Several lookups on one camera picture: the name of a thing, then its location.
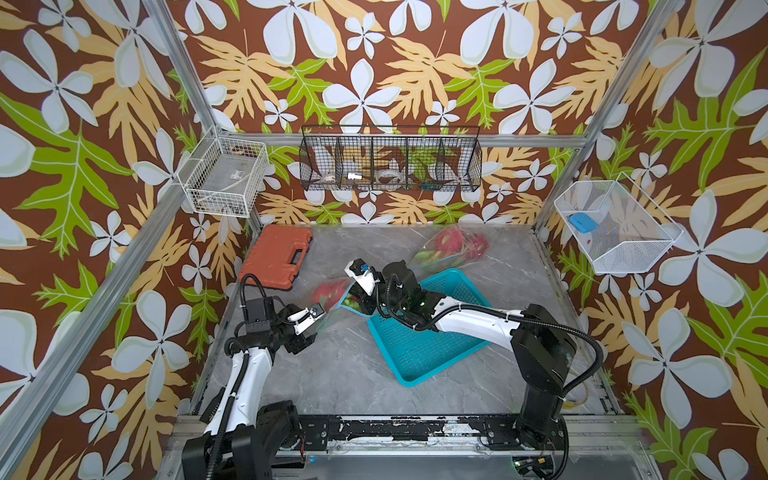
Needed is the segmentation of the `teal plastic basket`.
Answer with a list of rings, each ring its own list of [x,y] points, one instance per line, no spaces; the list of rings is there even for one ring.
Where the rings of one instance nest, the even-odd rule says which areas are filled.
[[[456,269],[417,280],[423,291],[422,318],[383,318],[377,312],[367,322],[401,385],[416,386],[489,344],[512,348],[521,311],[492,308]]]

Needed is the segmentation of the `blue object in basket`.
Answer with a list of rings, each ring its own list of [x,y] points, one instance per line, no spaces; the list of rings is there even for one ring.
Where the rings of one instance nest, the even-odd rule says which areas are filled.
[[[595,231],[599,223],[584,212],[577,212],[568,217],[569,224],[579,233],[588,234]]]

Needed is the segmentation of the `red plastic tool case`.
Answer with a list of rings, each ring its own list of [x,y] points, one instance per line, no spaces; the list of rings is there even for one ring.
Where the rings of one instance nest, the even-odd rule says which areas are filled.
[[[265,226],[243,262],[239,279],[253,274],[265,288],[290,290],[312,238],[309,228]]]

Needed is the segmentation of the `yellow tape roll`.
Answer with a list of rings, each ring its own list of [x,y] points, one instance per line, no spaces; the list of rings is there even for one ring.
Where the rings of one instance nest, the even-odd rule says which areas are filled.
[[[588,378],[565,395],[562,409],[568,414],[591,414],[596,400],[594,380]]]

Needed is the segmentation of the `dragon fruit bag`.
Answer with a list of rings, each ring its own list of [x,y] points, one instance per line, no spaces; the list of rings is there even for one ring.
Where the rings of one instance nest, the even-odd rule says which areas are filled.
[[[320,304],[327,313],[331,312],[347,298],[352,284],[353,282],[349,278],[324,282],[313,291],[310,305]]]
[[[411,265],[429,271],[455,268],[465,263],[463,250],[464,232],[458,227],[444,228],[414,255]]]
[[[474,262],[480,260],[489,249],[489,246],[489,240],[485,235],[467,232],[464,237],[463,250],[465,261]]]

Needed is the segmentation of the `black mounting base rail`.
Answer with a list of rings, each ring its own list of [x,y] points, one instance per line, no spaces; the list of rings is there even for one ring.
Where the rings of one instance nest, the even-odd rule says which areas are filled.
[[[322,451],[333,442],[375,440],[427,444],[444,439],[475,440],[492,451],[560,450],[566,430],[560,422],[541,433],[525,427],[516,414],[477,415],[309,415],[299,416],[305,449]]]

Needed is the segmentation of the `zip-top bag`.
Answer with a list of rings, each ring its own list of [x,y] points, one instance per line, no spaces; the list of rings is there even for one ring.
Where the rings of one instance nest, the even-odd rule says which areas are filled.
[[[436,274],[475,263],[489,248],[490,241],[485,234],[451,226],[428,240],[408,262],[408,267],[418,275]]]
[[[328,335],[363,325],[377,314],[375,299],[354,279],[334,278],[318,285],[310,305],[319,305],[323,314],[309,328],[313,334]]]

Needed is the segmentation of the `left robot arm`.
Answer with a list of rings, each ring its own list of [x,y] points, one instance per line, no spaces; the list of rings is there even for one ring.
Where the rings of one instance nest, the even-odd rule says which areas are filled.
[[[239,300],[243,321],[224,345],[230,375],[203,434],[183,448],[186,479],[271,479],[278,451],[303,441],[292,401],[260,401],[278,351],[296,355],[311,346],[325,310],[283,303],[254,274],[241,280]]]

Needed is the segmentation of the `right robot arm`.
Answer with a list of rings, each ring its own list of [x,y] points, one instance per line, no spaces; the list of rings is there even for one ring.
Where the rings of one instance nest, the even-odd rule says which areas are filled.
[[[427,290],[403,261],[378,271],[355,259],[345,274],[366,315],[377,313],[414,332],[462,334],[511,351],[526,382],[513,437],[527,449],[568,439],[561,415],[565,397],[603,365],[603,348],[595,338],[557,322],[541,305],[500,310]]]

